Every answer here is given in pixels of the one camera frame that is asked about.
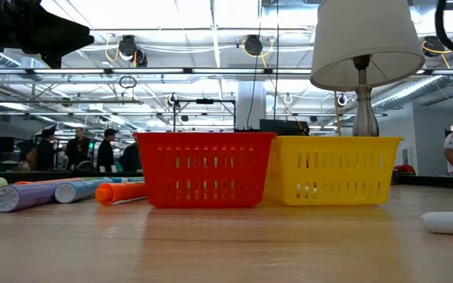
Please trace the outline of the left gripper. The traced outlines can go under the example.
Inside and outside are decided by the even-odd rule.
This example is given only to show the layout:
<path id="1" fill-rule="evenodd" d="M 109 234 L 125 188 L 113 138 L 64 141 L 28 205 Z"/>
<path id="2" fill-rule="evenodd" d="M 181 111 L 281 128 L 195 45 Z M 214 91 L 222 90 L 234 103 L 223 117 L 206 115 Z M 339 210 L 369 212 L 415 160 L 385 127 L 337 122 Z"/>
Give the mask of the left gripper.
<path id="1" fill-rule="evenodd" d="M 0 0 L 0 52 L 20 49 L 40 55 L 51 68 L 59 68 L 61 55 L 89 46 L 94 37 L 87 26 L 47 12 L 41 1 Z"/>

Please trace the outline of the orange highlighter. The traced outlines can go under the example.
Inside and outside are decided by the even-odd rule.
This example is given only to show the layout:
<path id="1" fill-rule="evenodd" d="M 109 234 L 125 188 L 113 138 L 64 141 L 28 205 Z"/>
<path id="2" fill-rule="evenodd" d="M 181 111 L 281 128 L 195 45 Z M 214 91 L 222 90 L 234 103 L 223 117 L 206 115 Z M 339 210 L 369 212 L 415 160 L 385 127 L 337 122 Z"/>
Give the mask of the orange highlighter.
<path id="1" fill-rule="evenodd" d="M 15 182 L 15 186 L 22 186 L 22 185 L 32 185 L 32 184 L 46 184 L 46 183 L 61 183 L 61 182 L 76 182 L 82 181 L 81 178 L 60 178 L 60 179 L 51 179 L 51 180 L 44 180 L 44 181 L 19 181 Z"/>
<path id="2" fill-rule="evenodd" d="M 102 183 L 95 191 L 95 199 L 101 205 L 147 197 L 144 182 Z"/>

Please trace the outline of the blue highlighter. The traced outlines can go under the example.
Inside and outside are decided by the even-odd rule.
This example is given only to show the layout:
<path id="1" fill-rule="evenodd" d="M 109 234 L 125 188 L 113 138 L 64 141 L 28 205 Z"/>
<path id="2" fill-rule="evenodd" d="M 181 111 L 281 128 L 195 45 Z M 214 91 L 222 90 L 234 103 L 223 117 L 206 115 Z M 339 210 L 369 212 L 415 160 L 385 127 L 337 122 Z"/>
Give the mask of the blue highlighter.
<path id="1" fill-rule="evenodd" d="M 102 183 L 107 182 L 62 182 L 54 190 L 54 198 L 58 203 L 61 204 L 70 204 L 78 200 L 87 199 L 95 195 L 97 187 Z"/>

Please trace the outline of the purple highlighter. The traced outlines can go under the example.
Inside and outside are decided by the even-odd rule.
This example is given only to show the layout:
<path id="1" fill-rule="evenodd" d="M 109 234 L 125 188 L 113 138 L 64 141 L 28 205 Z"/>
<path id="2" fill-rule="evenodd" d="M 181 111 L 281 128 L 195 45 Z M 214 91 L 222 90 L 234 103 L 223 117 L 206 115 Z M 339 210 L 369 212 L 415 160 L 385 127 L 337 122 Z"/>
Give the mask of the purple highlighter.
<path id="1" fill-rule="evenodd" d="M 11 213 L 47 204 L 54 200 L 59 183 L 34 183 L 0 188 L 0 212 Z"/>

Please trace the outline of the black capped whiteboard marker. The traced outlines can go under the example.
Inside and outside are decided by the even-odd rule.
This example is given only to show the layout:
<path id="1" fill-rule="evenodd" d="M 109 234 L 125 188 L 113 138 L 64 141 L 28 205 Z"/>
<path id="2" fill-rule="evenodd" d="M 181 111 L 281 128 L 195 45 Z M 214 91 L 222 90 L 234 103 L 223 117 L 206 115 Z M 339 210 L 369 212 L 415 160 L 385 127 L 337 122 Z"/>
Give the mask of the black capped whiteboard marker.
<path id="1" fill-rule="evenodd" d="M 421 216 L 431 233 L 453 234 L 453 211 L 432 211 Z"/>

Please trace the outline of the red plastic basket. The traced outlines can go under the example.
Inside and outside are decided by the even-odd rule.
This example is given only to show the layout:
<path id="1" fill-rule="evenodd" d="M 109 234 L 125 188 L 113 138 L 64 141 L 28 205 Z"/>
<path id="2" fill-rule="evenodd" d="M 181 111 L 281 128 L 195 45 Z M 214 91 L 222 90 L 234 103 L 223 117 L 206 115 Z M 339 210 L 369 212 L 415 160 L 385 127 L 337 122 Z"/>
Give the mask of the red plastic basket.
<path id="1" fill-rule="evenodd" d="M 247 208 L 261 202 L 270 132 L 134 133 L 155 208 Z"/>

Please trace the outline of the yellow plastic basket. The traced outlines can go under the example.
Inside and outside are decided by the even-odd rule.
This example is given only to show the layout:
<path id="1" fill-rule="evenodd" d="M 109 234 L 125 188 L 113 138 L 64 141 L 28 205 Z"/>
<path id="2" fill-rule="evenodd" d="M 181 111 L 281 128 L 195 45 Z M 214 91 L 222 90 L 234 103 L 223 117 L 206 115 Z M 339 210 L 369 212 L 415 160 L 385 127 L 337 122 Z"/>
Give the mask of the yellow plastic basket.
<path id="1" fill-rule="evenodd" d="M 281 136 L 263 196 L 290 206 L 383 204 L 401 138 Z"/>

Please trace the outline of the table lamp white shade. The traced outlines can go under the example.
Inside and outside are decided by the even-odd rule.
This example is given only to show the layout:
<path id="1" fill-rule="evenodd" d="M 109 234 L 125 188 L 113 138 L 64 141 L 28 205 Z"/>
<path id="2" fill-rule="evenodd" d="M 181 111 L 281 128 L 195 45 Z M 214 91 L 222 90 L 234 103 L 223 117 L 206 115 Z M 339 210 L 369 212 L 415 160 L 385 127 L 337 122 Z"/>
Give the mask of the table lamp white shade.
<path id="1" fill-rule="evenodd" d="M 403 80 L 424 64 L 407 0 L 320 2 L 310 81 L 323 90 L 355 92 L 356 137 L 379 135 L 372 89 Z"/>

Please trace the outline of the black gantry frame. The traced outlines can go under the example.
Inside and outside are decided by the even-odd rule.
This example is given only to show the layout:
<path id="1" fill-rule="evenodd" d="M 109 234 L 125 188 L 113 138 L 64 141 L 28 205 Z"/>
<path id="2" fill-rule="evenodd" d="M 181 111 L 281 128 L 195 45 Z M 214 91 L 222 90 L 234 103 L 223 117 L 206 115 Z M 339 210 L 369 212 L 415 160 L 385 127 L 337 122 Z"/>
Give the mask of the black gantry frame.
<path id="1" fill-rule="evenodd" d="M 214 105 L 220 104 L 233 117 L 232 127 L 236 128 L 237 123 L 237 107 L 235 100 L 213 99 L 213 98 L 197 98 L 197 99 L 178 99 L 173 97 L 172 101 L 172 131 L 176 132 L 177 117 L 190 104 L 196 105 Z"/>

